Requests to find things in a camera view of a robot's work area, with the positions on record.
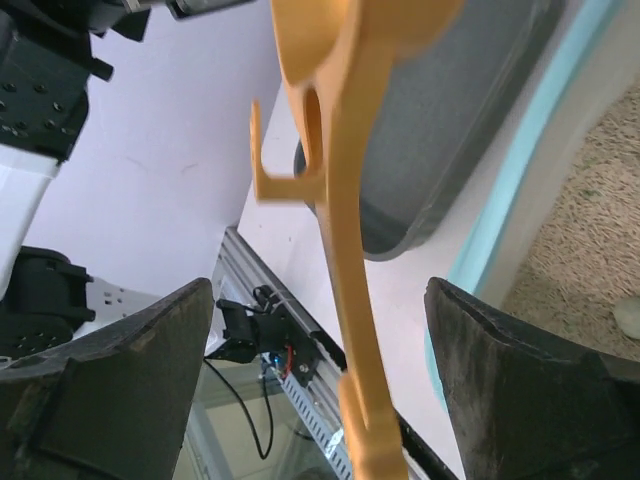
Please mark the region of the teal litter box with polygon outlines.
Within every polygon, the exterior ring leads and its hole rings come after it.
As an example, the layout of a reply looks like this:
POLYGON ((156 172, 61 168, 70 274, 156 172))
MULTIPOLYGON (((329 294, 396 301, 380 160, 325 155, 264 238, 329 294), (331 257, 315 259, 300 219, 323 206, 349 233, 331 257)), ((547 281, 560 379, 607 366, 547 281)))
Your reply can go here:
POLYGON ((485 155, 500 164, 447 280, 503 303, 589 129, 638 73, 638 2, 567 2, 485 155))

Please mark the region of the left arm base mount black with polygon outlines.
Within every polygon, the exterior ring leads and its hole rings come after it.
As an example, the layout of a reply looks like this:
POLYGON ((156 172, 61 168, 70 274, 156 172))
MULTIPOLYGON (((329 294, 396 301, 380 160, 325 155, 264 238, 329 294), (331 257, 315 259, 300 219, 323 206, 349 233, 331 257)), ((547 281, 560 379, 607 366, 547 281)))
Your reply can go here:
POLYGON ((314 341, 270 286, 254 288, 252 297, 252 306, 228 299, 216 301, 216 310, 224 322, 222 344, 206 357, 248 364, 267 354, 282 376, 292 373, 306 386, 321 359, 314 341))

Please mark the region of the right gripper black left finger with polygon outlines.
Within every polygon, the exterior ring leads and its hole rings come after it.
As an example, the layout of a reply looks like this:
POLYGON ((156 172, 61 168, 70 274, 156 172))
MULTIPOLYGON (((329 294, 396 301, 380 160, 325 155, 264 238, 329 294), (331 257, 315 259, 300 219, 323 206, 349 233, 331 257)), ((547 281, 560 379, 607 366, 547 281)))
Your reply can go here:
POLYGON ((1 370, 4 479, 170 479, 213 313, 197 278, 1 370))

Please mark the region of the grey plastic bin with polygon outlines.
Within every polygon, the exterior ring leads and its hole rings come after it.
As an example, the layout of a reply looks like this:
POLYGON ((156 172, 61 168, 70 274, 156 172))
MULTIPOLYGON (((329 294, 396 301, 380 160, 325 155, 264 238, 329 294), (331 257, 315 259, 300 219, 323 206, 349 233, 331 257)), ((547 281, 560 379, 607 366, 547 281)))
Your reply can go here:
POLYGON ((474 172, 539 60, 562 1, 474 0, 395 67, 361 174, 366 259, 423 244, 474 172))

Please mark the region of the orange litter scoop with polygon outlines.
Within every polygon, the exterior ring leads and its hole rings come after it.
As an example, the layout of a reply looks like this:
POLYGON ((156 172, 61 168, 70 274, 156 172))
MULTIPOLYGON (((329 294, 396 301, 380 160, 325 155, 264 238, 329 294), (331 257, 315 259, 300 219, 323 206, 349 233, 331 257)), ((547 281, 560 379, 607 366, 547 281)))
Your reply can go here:
POLYGON ((339 406, 358 479, 405 479, 408 466, 379 350, 360 230, 361 170, 394 65, 438 38, 458 1, 275 1, 282 80, 306 169, 273 176, 250 138, 254 192, 315 210, 347 370, 339 406))

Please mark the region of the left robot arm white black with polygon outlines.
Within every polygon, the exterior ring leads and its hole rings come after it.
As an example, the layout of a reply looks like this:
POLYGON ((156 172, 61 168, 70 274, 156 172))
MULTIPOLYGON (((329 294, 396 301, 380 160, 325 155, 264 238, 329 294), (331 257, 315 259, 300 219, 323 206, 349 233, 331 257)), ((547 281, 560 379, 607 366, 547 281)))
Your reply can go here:
POLYGON ((113 30, 140 42, 149 16, 141 1, 1 4, 2 364, 69 342, 95 318, 86 269, 24 240, 87 120, 89 79, 113 75, 91 38, 113 30))

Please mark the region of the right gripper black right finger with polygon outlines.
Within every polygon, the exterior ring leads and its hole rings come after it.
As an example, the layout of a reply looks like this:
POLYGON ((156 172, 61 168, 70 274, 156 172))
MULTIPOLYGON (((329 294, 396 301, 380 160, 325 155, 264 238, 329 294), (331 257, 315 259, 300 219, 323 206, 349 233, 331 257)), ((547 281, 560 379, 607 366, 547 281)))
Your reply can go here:
POLYGON ((469 479, 636 479, 639 364, 433 277, 429 337, 469 479))

